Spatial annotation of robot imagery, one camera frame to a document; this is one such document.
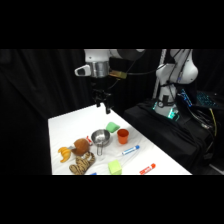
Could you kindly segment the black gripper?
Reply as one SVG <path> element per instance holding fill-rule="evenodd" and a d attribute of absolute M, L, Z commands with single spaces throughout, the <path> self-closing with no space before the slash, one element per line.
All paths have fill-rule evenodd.
<path fill-rule="evenodd" d="M 101 106 L 101 102 L 106 101 L 106 114 L 110 114 L 111 112 L 111 103 L 107 100 L 111 96 L 111 93 L 108 90 L 108 84 L 107 77 L 91 79 L 93 99 L 96 102 L 97 107 Z"/>

